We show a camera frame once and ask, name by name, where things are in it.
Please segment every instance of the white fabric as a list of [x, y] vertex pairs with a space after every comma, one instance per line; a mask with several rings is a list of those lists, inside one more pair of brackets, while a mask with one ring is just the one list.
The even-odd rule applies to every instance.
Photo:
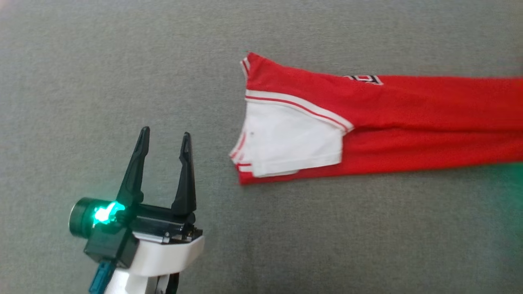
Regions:
[[341, 128], [345, 131], [345, 133], [350, 132], [354, 128], [353, 124], [342, 116], [339, 116], [325, 108], [321, 108], [303, 98], [289, 94], [254, 91], [247, 89], [245, 91], [245, 100], [257, 103], [270, 103], [291, 107], [297, 111], [303, 112], [308, 116], [313, 116], [315, 119], [325, 121], [337, 128]]
[[231, 157], [241, 164], [240, 171], [255, 177], [291, 174], [340, 163], [344, 134], [339, 126], [296, 108], [247, 100], [244, 129]]

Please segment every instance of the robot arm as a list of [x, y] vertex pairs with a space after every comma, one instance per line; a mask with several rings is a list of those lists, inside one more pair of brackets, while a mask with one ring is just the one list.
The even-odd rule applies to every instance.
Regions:
[[99, 263], [91, 294], [176, 293], [178, 273], [203, 251], [203, 231], [194, 226], [190, 134], [185, 133], [181, 145], [182, 170], [170, 208], [141, 203], [149, 136], [149, 127], [144, 127], [116, 201], [82, 198], [71, 211], [70, 232], [87, 239], [84, 253]]

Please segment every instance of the white stripe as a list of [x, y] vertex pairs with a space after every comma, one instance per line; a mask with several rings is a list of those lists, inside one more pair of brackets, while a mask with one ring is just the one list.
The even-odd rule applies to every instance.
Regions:
[[296, 103], [300, 106], [303, 106], [304, 108], [314, 112], [314, 113], [317, 113], [319, 115], [322, 115], [322, 116], [326, 116], [326, 117], [329, 117], [337, 122], [338, 123], [335, 123], [333, 122], [332, 120], [329, 120], [329, 119], [326, 119], [326, 118], [323, 118], [323, 117], [320, 117], [320, 116], [317, 116], [317, 115], [314, 115], [313, 113], [310, 113], [309, 111], [306, 111], [305, 109], [301, 108], [301, 107], [298, 107], [296, 105], [293, 105], [293, 104], [289, 104], [289, 103], [285, 103], [285, 102], [279, 102], [279, 101], [271, 101], [271, 100], [257, 100], [257, 99], [249, 99], [249, 98], [245, 98], [245, 100], [249, 101], [249, 102], [254, 102], [254, 103], [268, 103], [268, 104], [278, 104], [278, 105], [283, 105], [283, 106], [288, 106], [288, 107], [292, 107], [298, 111], [301, 111], [302, 113], [304, 114], [307, 114], [309, 116], [312, 116], [316, 119], [319, 119], [319, 120], [322, 120], [322, 121], [325, 121], [327, 123], [330, 123], [331, 125], [337, 127], [337, 128], [340, 128], [346, 132], [350, 132], [351, 130], [354, 129], [354, 125], [352, 123], [350, 123], [350, 121], [346, 120], [345, 118], [335, 114], [334, 112], [332, 111], [329, 111], [325, 108], [321, 108], [303, 98], [300, 98], [300, 97], [296, 97], [296, 96], [292, 96], [292, 95], [288, 95], [288, 94], [283, 94], [283, 93], [275, 93], [275, 92], [265, 92], [265, 91], [254, 91], [254, 90], [246, 90], [245, 91], [245, 96], [251, 96], [251, 97], [256, 97], [256, 98], [270, 98], [270, 99], [278, 99], [278, 100], [284, 100], [284, 101], [289, 101], [289, 102], [292, 102], [292, 103]]
[[234, 164], [238, 164], [238, 163], [243, 163], [243, 162], [240, 162], [240, 156], [238, 155], [242, 155], [242, 153], [238, 152], [238, 154], [236, 155], [236, 157], [231, 157], [231, 160]]
[[243, 65], [243, 62], [240, 61], [240, 66], [242, 67], [243, 75], [245, 76], [245, 79], [247, 79], [247, 71], [245, 70], [245, 66]]
[[253, 172], [253, 166], [252, 165], [240, 165], [238, 167], [238, 169], [242, 173], [252, 173]]
[[243, 121], [243, 127], [242, 127], [242, 131], [240, 132], [240, 137], [238, 138], [238, 141], [236, 142], [236, 145], [234, 146], [234, 148], [229, 152], [229, 157], [232, 157], [232, 155], [234, 154], [234, 152], [237, 152], [239, 151], [238, 148], [240, 147], [240, 143], [242, 143], [242, 138], [243, 136], [245, 135], [245, 124], [246, 124], [246, 120], [247, 118], [245, 118], [245, 120]]
[[288, 176], [288, 175], [293, 175], [295, 173], [297, 173], [298, 171], [288, 171], [288, 172], [281, 172], [281, 173], [275, 173], [275, 174], [266, 174], [266, 175], [263, 175], [263, 176], [254, 176], [256, 178], [267, 178], [267, 177], [277, 177], [277, 176]]
[[243, 61], [245, 62], [245, 66], [247, 67], [248, 70], [251, 69], [251, 64], [249, 63], [249, 59], [247, 57], [245, 57], [243, 59]]

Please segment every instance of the printed logo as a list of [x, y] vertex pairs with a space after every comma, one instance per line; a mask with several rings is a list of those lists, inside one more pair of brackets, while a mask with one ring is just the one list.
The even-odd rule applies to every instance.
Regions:
[[351, 80], [365, 82], [374, 85], [383, 85], [377, 75], [346, 75]]

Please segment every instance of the blue cable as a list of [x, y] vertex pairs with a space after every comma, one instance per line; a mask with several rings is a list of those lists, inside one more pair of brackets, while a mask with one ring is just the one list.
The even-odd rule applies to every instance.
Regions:
[[91, 282], [89, 287], [89, 294], [104, 294], [115, 269], [116, 265], [111, 262], [100, 262], [93, 282]]

